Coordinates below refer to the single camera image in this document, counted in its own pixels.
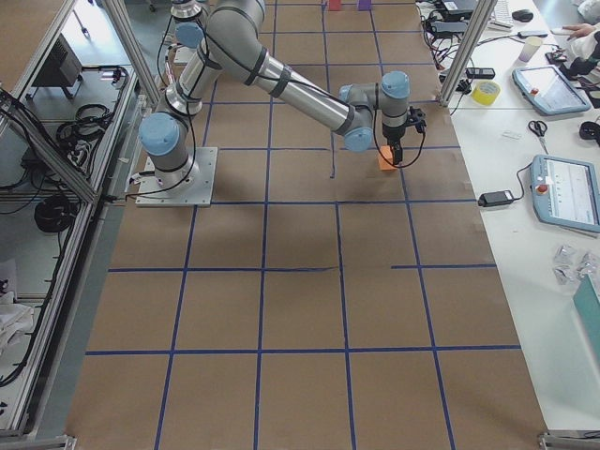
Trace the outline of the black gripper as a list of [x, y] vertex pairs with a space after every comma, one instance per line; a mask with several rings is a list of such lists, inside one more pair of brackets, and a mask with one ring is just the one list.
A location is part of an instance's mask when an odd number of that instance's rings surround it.
[[393, 164], [400, 165], [403, 160], [403, 147], [400, 143], [406, 129], [415, 127], [419, 134], [426, 133], [426, 114], [418, 108], [410, 106], [403, 113], [382, 113], [382, 135], [392, 144]]

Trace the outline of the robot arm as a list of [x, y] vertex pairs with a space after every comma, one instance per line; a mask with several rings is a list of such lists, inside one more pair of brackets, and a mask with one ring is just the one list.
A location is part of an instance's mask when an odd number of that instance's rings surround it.
[[175, 21], [176, 41], [195, 49], [203, 39], [203, 27], [210, 12], [206, 1], [172, 0], [171, 15]]
[[426, 132], [424, 113], [410, 106], [410, 80], [391, 71], [379, 82], [350, 84], [338, 96], [322, 90], [272, 56], [259, 40], [266, 7], [262, 1], [174, 1], [178, 41], [193, 54], [179, 78], [165, 89], [157, 109], [142, 120], [139, 139], [154, 165], [159, 191], [187, 187], [197, 164], [186, 148], [193, 117], [205, 91], [226, 73], [255, 85], [341, 136], [347, 149], [367, 150], [375, 143], [375, 125], [401, 167], [401, 140], [408, 127]]

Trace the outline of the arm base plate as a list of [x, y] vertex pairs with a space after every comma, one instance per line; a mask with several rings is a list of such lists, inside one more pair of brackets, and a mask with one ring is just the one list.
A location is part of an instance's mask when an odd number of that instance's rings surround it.
[[186, 166], [176, 172], [155, 169], [150, 157], [144, 169], [153, 172], [142, 178], [135, 203], [139, 207], [210, 207], [218, 160], [216, 147], [187, 148], [190, 157]]

